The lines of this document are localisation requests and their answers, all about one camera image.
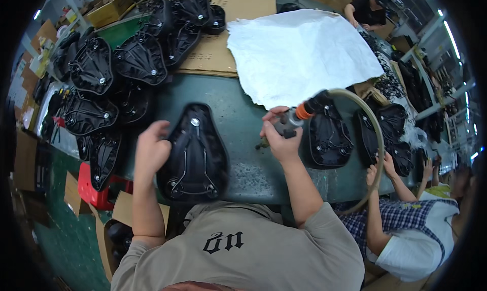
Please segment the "red plastic stool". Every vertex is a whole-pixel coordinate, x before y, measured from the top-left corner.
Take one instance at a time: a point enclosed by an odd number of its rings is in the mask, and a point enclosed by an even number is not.
[[[125,192],[132,194],[133,182],[117,176],[111,176],[108,184],[125,183]],[[114,204],[108,201],[108,186],[100,192],[97,192],[91,183],[90,165],[82,162],[79,166],[78,175],[78,194],[87,203],[91,203],[97,210],[112,211]]]

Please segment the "green floor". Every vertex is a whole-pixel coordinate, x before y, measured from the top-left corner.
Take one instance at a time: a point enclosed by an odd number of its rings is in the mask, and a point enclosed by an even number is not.
[[[66,172],[78,171],[80,161],[53,148],[51,186],[46,194],[50,228],[35,225],[39,245],[54,275],[61,276],[73,291],[109,290],[96,240],[95,220],[89,215],[79,218],[64,199]],[[103,222],[111,215],[101,212]]]

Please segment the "hand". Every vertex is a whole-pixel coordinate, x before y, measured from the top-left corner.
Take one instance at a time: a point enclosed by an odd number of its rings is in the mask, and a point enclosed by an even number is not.
[[[271,124],[276,123],[279,121],[279,118],[276,116],[282,115],[284,112],[288,111],[289,107],[287,106],[277,106],[272,108],[270,111],[268,111],[265,116],[262,117],[262,121],[269,121]],[[264,134],[264,125],[262,125],[262,129],[260,130],[260,137],[262,138],[265,136]]]
[[[372,183],[374,182],[375,175],[377,175],[377,164],[371,165],[367,169],[367,178],[365,180],[366,180],[368,186],[371,186]]]
[[[423,163],[423,180],[428,180],[429,176],[433,173],[433,162],[431,158],[428,158],[425,163]]]
[[[352,26],[354,26],[354,28],[358,27],[358,21],[356,21],[355,19],[349,20],[349,22]]]
[[[271,146],[271,152],[281,164],[300,160],[298,148],[303,135],[302,127],[295,129],[296,136],[284,139],[269,121],[264,121],[263,132]]]
[[[388,152],[386,152],[384,156],[384,170],[386,171],[386,175],[389,178],[395,177],[395,175],[397,174],[394,168],[393,157]]]
[[[140,134],[135,152],[134,182],[152,183],[154,174],[166,163],[172,145],[160,137],[167,136],[168,126],[168,121],[156,121]]]

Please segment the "green workbench surface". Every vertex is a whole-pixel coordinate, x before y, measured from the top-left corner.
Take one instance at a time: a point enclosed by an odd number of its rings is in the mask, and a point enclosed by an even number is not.
[[[299,2],[307,8],[333,11],[312,0],[276,0],[276,2],[277,10],[284,3]],[[102,30],[99,35],[115,47],[134,34],[138,27],[137,20],[132,20]],[[172,130],[184,106],[189,102],[203,102],[211,107],[216,127],[229,153],[231,181],[222,199],[246,203],[288,204],[287,186],[278,161],[272,156],[269,148],[261,150],[254,148],[259,143],[261,117],[266,111],[263,106],[252,103],[250,97],[242,90],[239,80],[176,74],[172,83],[159,88],[156,92],[154,120],[166,119],[172,122]],[[336,105],[356,146],[351,118],[358,106],[348,99],[336,99]],[[140,131],[129,135],[129,148],[124,156],[124,164],[117,171],[118,175],[130,180],[133,179],[135,146],[139,133]],[[308,168],[324,200],[350,201],[361,199],[365,195],[366,168],[359,160],[356,149],[355,147],[350,160],[342,168],[332,170]],[[405,181],[407,185],[412,185],[412,178]],[[385,177],[382,179],[380,192],[382,194],[393,192],[391,182]]]

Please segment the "orange hose connector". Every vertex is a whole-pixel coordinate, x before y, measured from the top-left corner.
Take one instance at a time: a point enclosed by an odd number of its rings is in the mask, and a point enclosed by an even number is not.
[[[309,119],[310,117],[313,117],[313,114],[310,114],[304,109],[304,103],[301,103],[297,108],[296,108],[296,117],[299,119]]]

